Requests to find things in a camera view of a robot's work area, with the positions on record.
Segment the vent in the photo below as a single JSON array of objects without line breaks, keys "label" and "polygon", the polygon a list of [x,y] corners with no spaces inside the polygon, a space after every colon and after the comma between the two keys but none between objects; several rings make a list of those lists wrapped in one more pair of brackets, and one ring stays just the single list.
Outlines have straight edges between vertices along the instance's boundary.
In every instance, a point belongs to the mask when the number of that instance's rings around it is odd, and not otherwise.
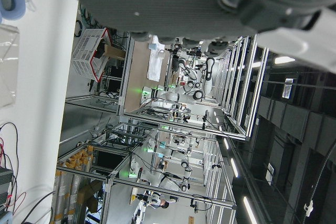
[{"label": "vent", "polygon": [[273,168],[273,166],[271,166],[270,163],[268,163],[267,173],[266,173],[266,180],[267,180],[267,182],[268,182],[269,185],[272,184],[273,175],[274,175],[274,168]]},{"label": "vent", "polygon": [[[285,83],[293,83],[293,81],[294,79],[292,78],[286,78]],[[292,90],[292,84],[285,84],[283,92],[282,92],[282,97],[289,99],[291,90]]]}]

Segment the white cloth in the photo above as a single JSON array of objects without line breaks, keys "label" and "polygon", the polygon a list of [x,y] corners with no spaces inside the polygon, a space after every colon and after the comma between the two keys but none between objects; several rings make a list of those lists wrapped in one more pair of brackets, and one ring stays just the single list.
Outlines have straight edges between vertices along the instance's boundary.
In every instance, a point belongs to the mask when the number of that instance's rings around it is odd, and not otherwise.
[{"label": "white cloth", "polygon": [[153,36],[153,43],[157,44],[156,50],[151,50],[149,58],[147,78],[152,81],[159,81],[161,75],[162,58],[159,58],[160,50],[164,50],[164,45],[159,43],[158,37]]}]

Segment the cardboard box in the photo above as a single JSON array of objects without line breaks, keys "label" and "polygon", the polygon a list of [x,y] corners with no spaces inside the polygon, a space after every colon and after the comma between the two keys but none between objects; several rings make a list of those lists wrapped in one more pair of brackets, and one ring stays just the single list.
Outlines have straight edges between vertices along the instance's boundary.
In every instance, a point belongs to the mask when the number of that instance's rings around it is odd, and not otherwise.
[{"label": "cardboard box", "polygon": [[98,200],[92,196],[91,198],[88,199],[87,207],[91,213],[97,212],[98,211]]},{"label": "cardboard box", "polygon": [[117,60],[125,60],[126,52],[116,47],[105,45],[105,53],[103,55]]},{"label": "cardboard box", "polygon": [[96,192],[98,192],[103,186],[103,182],[100,180],[94,180],[89,185],[86,185],[78,191],[77,203],[83,204],[89,198],[91,198]]}]

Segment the label sticker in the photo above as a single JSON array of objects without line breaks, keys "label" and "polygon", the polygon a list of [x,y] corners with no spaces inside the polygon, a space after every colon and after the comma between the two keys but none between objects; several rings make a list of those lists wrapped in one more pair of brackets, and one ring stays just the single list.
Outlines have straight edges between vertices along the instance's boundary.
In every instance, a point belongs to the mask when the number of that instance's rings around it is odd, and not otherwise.
[{"label": "label sticker", "polygon": [[70,196],[70,204],[77,202],[77,194],[73,194]]},{"label": "label sticker", "polygon": [[58,191],[58,196],[65,195],[66,186],[60,186]]}]

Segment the green light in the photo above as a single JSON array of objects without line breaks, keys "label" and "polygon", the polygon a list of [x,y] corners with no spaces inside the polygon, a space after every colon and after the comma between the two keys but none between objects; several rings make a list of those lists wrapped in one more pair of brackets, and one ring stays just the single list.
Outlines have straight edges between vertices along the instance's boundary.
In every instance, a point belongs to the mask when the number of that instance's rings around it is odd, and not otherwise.
[{"label": "green light", "polygon": [[137,174],[135,174],[135,173],[130,173],[130,174],[128,175],[128,177],[129,177],[129,178],[137,178],[138,176],[137,176]]}]

